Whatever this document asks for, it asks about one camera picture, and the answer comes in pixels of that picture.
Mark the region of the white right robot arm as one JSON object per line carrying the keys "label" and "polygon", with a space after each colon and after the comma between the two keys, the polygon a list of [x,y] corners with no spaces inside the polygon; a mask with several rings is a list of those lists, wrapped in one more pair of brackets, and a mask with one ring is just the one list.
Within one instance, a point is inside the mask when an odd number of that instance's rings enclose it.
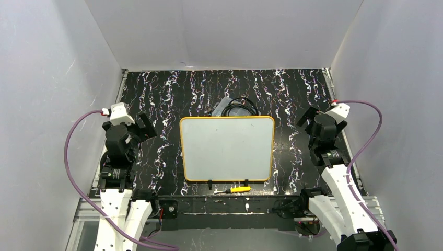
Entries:
{"label": "white right robot arm", "polygon": [[303,189],[299,208],[320,220],[337,250],[397,250],[394,233],[383,226],[358,195],[351,164],[335,145],[347,126],[348,114],[345,103],[326,112],[310,107],[298,121],[297,125],[305,126],[309,135],[311,161],[332,192],[328,196],[322,188]]}

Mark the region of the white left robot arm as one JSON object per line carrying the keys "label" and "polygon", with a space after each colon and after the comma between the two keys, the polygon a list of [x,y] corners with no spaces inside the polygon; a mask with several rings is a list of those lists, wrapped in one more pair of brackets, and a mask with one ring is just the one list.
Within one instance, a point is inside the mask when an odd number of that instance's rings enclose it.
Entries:
{"label": "white left robot arm", "polygon": [[140,112],[135,122],[115,118],[102,126],[105,148],[100,167],[100,216],[95,250],[136,250],[144,225],[153,211],[152,194],[134,188],[138,147],[157,135],[148,115]]}

